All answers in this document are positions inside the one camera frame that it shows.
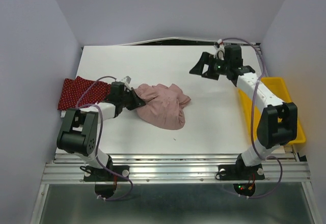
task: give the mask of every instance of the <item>gray floor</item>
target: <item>gray floor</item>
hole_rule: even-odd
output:
[[[257,184],[256,195],[274,184]],[[94,185],[52,185],[41,223],[313,223],[300,183],[282,183],[263,199],[246,200],[217,185],[135,186],[125,201],[97,200]]]

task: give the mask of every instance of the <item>white tabletop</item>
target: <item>white tabletop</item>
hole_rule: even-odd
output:
[[[210,80],[190,75],[202,52],[212,46],[86,46],[77,75],[96,80],[112,75],[142,83],[178,85],[191,103],[184,109],[185,126],[177,131],[142,121],[135,111],[124,111],[104,122],[100,148],[107,154],[228,154],[250,145],[237,88],[226,77]],[[245,65],[258,74],[254,50],[242,47]]]

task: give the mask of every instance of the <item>red polka dot cloth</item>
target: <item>red polka dot cloth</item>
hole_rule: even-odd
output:
[[[75,80],[65,79],[62,93],[58,104],[58,110],[67,110],[75,108],[78,99],[94,83],[93,80],[86,80],[77,76]],[[87,103],[101,102],[110,93],[111,84],[98,81],[80,101],[79,106]]]

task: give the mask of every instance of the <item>folded cloth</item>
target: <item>folded cloth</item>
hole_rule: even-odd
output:
[[[77,76],[75,80],[65,79],[58,104],[58,110],[75,108],[78,99],[84,94],[94,81]],[[87,103],[101,102],[110,93],[111,84],[98,81],[80,101],[79,106]]]
[[[172,84],[168,88],[162,84],[142,84],[135,92],[146,103],[137,108],[137,114],[144,121],[168,130],[178,130],[184,126],[183,108],[191,99],[177,85]]]

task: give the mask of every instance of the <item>crumpled pink fabric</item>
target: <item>crumpled pink fabric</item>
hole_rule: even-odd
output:
[[[177,85],[168,88],[162,84],[141,84],[135,92],[146,102],[145,106],[137,108],[137,114],[144,121],[168,130],[179,130],[184,126],[183,108],[191,99]]]

